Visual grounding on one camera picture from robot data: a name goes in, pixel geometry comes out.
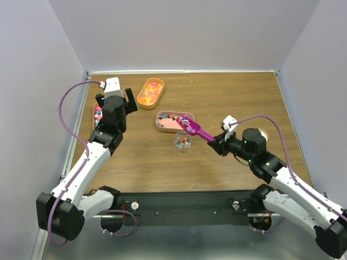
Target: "white wall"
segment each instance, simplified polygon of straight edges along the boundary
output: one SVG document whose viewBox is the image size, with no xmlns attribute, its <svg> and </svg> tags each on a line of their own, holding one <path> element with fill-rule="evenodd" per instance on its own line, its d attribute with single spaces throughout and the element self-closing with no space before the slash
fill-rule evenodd
<svg viewBox="0 0 347 260">
<path fill-rule="evenodd" d="M 279 73 L 315 188 L 347 206 L 347 2 L 323 0 Z"/>
<path fill-rule="evenodd" d="M 0 259 L 30 259 L 35 200 L 58 183 L 68 135 L 60 96 L 85 73 L 48 1 L 1 1 Z M 79 92 L 65 103 L 71 126 Z"/>
<path fill-rule="evenodd" d="M 88 71 L 280 69 L 319 0 L 49 0 Z"/>
</svg>

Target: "clear bowl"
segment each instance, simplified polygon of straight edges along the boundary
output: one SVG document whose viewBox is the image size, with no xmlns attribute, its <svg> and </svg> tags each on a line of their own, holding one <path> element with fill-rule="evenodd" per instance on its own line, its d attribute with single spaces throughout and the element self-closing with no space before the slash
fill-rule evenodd
<svg viewBox="0 0 347 260">
<path fill-rule="evenodd" d="M 191 136 L 185 131 L 180 131 L 175 134 L 173 144 L 179 152 L 186 152 L 191 146 Z"/>
</svg>

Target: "purple scoop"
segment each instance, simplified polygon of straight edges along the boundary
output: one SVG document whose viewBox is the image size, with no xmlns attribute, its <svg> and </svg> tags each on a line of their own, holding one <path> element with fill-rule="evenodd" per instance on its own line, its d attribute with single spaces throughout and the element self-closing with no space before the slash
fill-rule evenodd
<svg viewBox="0 0 347 260">
<path fill-rule="evenodd" d="M 191 136 L 198 135 L 207 142 L 216 140 L 213 136 L 206 133 L 198 123 L 187 116 L 178 116 L 176 122 Z"/>
</svg>

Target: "wooden tabletop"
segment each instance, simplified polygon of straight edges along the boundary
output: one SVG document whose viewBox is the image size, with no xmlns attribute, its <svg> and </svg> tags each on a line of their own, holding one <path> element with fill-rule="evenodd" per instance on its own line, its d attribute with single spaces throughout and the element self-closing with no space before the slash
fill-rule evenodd
<svg viewBox="0 0 347 260">
<path fill-rule="evenodd" d="M 93 80 L 118 77 L 122 89 L 132 88 L 136 97 L 147 79 L 156 77 L 165 89 L 152 110 L 138 107 L 127 116 L 127 131 L 113 156 L 101 167 L 87 191 L 103 185 L 121 192 L 212 191 L 254 189 L 263 183 L 232 155 L 221 157 L 195 136 L 186 153 L 175 150 L 174 133 L 160 132 L 155 125 L 159 111 L 189 112 L 211 135 L 222 132 L 220 122 L 232 115 L 237 120 L 266 114 L 280 126 L 292 166 L 311 184 L 301 152 L 273 73 L 191 73 L 94 75 Z M 95 95 L 101 89 L 91 84 L 79 136 L 87 141 L 92 129 Z M 285 160 L 279 134 L 266 119 L 254 119 L 237 127 L 237 137 L 248 127 L 264 129 L 268 150 Z M 76 144 L 73 165 L 83 152 Z"/>
</svg>

